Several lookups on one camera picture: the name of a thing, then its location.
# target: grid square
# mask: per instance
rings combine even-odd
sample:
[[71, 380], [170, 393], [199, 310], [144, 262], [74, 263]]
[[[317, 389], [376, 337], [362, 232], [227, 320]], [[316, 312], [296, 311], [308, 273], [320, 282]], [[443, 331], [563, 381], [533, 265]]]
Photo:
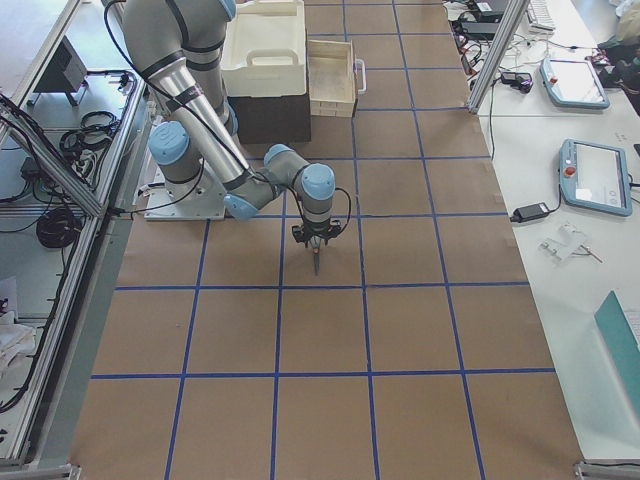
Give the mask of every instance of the grid square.
[[509, 219], [439, 218], [450, 282], [526, 282]]
[[575, 478], [582, 455], [555, 374], [471, 375], [468, 382], [487, 478]]
[[429, 160], [427, 170], [438, 213], [506, 212], [490, 160]]
[[362, 220], [367, 284], [442, 282], [431, 218]]
[[342, 5], [342, 0], [305, 0], [306, 5]]
[[[119, 286], [195, 285], [205, 222], [133, 222]], [[176, 245], [180, 254], [176, 255]]]
[[420, 156], [412, 112], [358, 112], [354, 123], [358, 158]]
[[431, 213], [420, 160], [358, 162], [358, 198], [363, 215]]
[[93, 372], [182, 372], [193, 295], [192, 291], [116, 291]]
[[213, 224], [202, 285], [277, 286], [281, 238], [281, 219], [254, 218], [249, 222], [227, 219]]
[[367, 305], [375, 371], [460, 368], [443, 288], [370, 288]]
[[89, 382], [70, 462], [82, 465], [82, 475], [93, 480], [164, 478], [178, 384], [175, 379]]
[[391, 5], [347, 5], [345, 12], [350, 34], [398, 32]]
[[196, 315], [190, 372], [273, 372], [277, 291], [201, 290]]
[[345, 5], [357, 5], [360, 3], [364, 4], [372, 4], [378, 3], [381, 5], [388, 5], [391, 3], [391, 0], [344, 0]]
[[342, 5], [307, 5], [304, 11], [304, 20], [310, 35], [344, 35]]
[[404, 67], [398, 35], [356, 35], [349, 40], [355, 56], [365, 59], [368, 68]]
[[467, 82], [457, 70], [409, 70], [409, 79], [417, 108], [459, 108], [469, 99]]
[[281, 328], [283, 372], [367, 369], [360, 289], [286, 290]]
[[311, 141], [292, 148], [307, 160], [353, 158], [352, 132], [350, 118], [311, 117]]
[[272, 417], [272, 379], [187, 380], [171, 478], [269, 478]]
[[449, 33], [447, 10], [441, 5], [396, 5], [401, 33]]
[[313, 252], [304, 244], [296, 243], [291, 234], [293, 225], [300, 220], [288, 220], [285, 231], [284, 284], [287, 286], [361, 285], [360, 240], [358, 222], [353, 219], [338, 238], [320, 247], [320, 271], [314, 274]]
[[426, 157], [489, 156], [478, 117], [467, 110], [418, 112]]
[[451, 295], [465, 368], [553, 367], [529, 287], [461, 287]]
[[458, 375], [377, 377], [374, 391], [381, 478], [480, 478]]
[[460, 54], [451, 34], [402, 35], [408, 68], [459, 68]]
[[375, 478], [366, 378], [283, 378], [278, 412], [277, 478]]
[[358, 97], [358, 108], [411, 108], [407, 75], [402, 70], [370, 70], [367, 93]]

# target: keyboard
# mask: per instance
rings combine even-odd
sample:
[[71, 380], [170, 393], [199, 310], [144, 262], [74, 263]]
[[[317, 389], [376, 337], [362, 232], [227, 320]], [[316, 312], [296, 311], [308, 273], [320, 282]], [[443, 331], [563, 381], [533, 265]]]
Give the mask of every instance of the keyboard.
[[553, 32], [556, 28], [547, 9], [547, 0], [529, 0], [527, 18], [530, 32]]

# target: white table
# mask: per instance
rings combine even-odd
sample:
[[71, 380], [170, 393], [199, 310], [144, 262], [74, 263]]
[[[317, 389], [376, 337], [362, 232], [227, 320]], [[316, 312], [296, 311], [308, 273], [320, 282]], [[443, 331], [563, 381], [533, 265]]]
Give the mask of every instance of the white table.
[[[558, 26], [553, 41], [593, 43], [569, 0], [548, 5]], [[536, 48], [540, 46], [529, 52], [531, 56]], [[555, 58], [576, 55], [558, 48], [551, 49], [551, 54]], [[640, 158], [633, 149], [634, 143], [640, 143], [640, 118], [624, 93], [610, 92], [611, 107], [604, 111], [564, 110], [551, 103], [539, 79], [536, 72], [537, 85], [528, 95], [500, 84], [495, 87], [494, 166], [510, 212], [542, 201], [555, 208], [559, 150], [567, 138], [624, 148], [629, 172], [640, 179]], [[490, 93], [480, 110], [488, 144], [489, 101]], [[640, 308], [640, 205], [634, 208], [631, 217], [621, 218], [563, 204], [543, 221], [514, 224], [569, 414], [587, 459], [640, 458], [640, 413], [626, 397], [594, 319], [611, 290], [618, 293], [623, 308]], [[587, 245], [603, 264], [591, 257], [572, 257], [558, 264], [540, 247], [547, 237], [560, 239], [558, 229], [565, 222], [587, 234]]]
[[[500, 84], [497, 84], [494, 89], [493, 115], [542, 117], [592, 115], [602, 117], [605, 113], [599, 110], [587, 111], [584, 109], [561, 108], [555, 106], [549, 100], [549, 95], [542, 84], [542, 78], [538, 71], [541, 60], [548, 55], [552, 59], [582, 61], [586, 56], [591, 55], [592, 48], [596, 47], [596, 42], [591, 37], [570, 0], [547, 0], [547, 6], [556, 24], [556, 30], [553, 35], [548, 36], [548, 40], [567, 47], [578, 46], [586, 48], [569, 50], [547, 43], [546, 35], [536, 35], [528, 32], [526, 26], [528, 23], [524, 19], [518, 28], [518, 35], [521, 36], [515, 38], [515, 46], [507, 51], [500, 65], [519, 72], [530, 73], [533, 77], [534, 85], [531, 92], [524, 95], [517, 90], [501, 88]], [[527, 46], [522, 36], [532, 39], [530, 46]], [[621, 104], [629, 103], [624, 93], [619, 89], [607, 90], [607, 94], [611, 100], [611, 109], [616, 109]], [[490, 97], [491, 91], [487, 92], [478, 112], [479, 115], [489, 114]]]

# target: electronic device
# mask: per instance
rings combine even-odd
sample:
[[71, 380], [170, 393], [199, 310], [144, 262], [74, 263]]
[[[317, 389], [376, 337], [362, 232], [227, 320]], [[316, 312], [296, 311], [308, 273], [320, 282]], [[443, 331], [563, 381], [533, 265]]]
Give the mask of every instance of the electronic device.
[[609, 98], [589, 62], [545, 58], [540, 75], [551, 101], [560, 107], [609, 107]]
[[77, 92], [86, 76], [87, 67], [82, 63], [69, 39], [62, 37], [34, 92]]
[[530, 32], [551, 33], [556, 29], [556, 25], [547, 9], [547, 0], [529, 0], [527, 20], [529, 21]]
[[567, 139], [560, 150], [560, 191], [577, 207], [627, 217], [631, 187], [624, 150]]
[[533, 88], [533, 78], [526, 72], [501, 72], [500, 81], [522, 93], [529, 93]]
[[470, 40], [492, 40], [496, 36], [498, 26], [498, 23], [459, 22], [459, 30], [455, 31]]
[[509, 0], [471, 0], [469, 10], [476, 21], [481, 23], [498, 23], [502, 20]]

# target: black box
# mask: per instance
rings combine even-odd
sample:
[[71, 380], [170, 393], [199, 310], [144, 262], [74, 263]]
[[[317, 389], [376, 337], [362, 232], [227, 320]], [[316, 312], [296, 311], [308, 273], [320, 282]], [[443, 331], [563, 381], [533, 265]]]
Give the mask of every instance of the black box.
[[472, 9], [476, 21], [483, 23], [498, 23], [502, 20], [509, 0], [472, 0], [475, 9]]
[[229, 97], [238, 117], [240, 143], [311, 141], [309, 88], [304, 95]]

